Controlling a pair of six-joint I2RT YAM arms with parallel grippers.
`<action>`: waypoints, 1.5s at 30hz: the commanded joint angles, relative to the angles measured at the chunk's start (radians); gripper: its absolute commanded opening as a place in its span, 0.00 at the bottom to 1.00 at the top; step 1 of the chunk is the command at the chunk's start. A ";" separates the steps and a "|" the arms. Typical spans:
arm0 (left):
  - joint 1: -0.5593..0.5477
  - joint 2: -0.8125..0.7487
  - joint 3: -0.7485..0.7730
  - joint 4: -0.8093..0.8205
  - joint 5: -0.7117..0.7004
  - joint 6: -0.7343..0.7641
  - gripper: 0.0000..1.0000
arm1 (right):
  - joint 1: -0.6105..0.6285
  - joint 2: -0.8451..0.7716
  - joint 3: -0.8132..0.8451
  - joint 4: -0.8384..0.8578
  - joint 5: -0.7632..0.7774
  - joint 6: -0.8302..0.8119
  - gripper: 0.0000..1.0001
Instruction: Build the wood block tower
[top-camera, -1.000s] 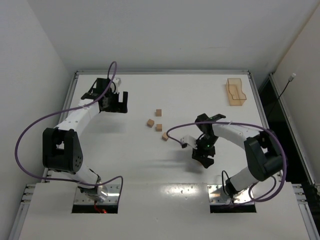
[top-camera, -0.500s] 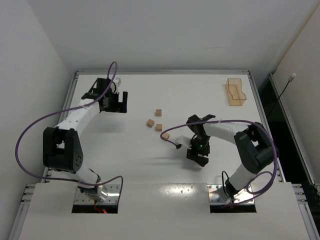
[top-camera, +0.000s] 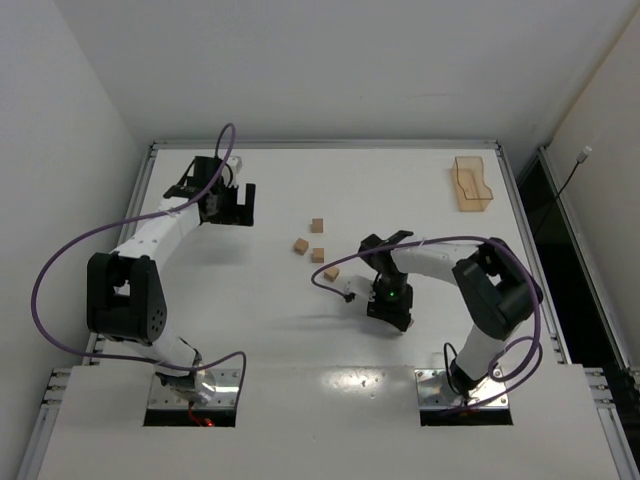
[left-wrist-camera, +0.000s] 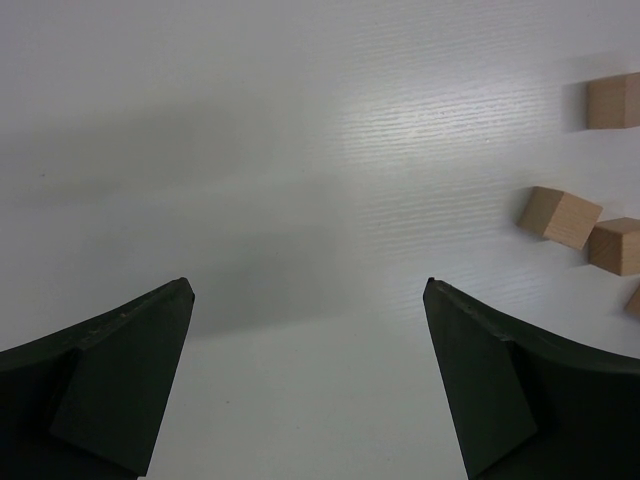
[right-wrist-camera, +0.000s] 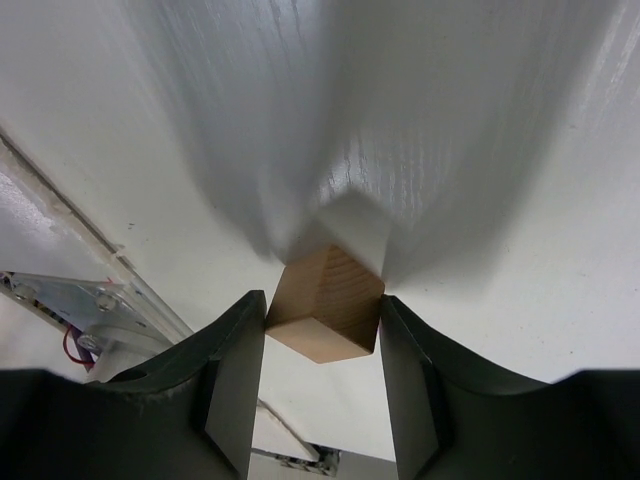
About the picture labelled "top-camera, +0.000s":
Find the clear amber plastic bin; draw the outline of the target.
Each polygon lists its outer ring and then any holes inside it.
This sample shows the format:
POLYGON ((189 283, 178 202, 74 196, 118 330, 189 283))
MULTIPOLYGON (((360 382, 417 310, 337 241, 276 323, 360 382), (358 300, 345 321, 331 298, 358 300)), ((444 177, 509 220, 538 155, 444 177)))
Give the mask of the clear amber plastic bin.
POLYGON ((484 212, 494 198, 485 182, 484 162, 480 156, 456 156, 451 168, 453 187, 461 212, 484 212))

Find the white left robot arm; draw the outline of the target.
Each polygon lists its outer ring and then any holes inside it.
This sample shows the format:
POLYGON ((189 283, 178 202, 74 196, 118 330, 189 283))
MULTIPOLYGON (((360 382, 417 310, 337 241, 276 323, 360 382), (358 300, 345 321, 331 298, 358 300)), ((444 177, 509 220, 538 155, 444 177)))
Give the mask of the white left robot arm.
POLYGON ((181 241, 204 223, 250 227, 256 186, 238 201, 242 161, 197 156, 159 203, 159 216, 110 253, 87 264, 87 326, 122 343, 154 367, 161 385, 189 402, 204 404, 216 392, 213 374, 198 350, 169 324, 160 272, 181 241))

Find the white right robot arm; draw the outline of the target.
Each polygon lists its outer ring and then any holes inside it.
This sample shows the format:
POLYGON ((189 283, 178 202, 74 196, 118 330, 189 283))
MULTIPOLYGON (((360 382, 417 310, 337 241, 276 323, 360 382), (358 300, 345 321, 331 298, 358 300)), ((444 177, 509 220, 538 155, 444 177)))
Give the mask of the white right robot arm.
POLYGON ((413 288, 411 274, 456 286, 473 326, 465 344, 448 363, 449 388, 466 397, 492 371, 506 341, 543 300, 530 275, 516 266, 504 241, 492 238, 476 247, 435 243, 402 248, 413 242, 410 231, 400 230, 387 239, 371 234, 359 252, 376 272, 367 304, 367 315, 401 332, 411 324, 413 288))

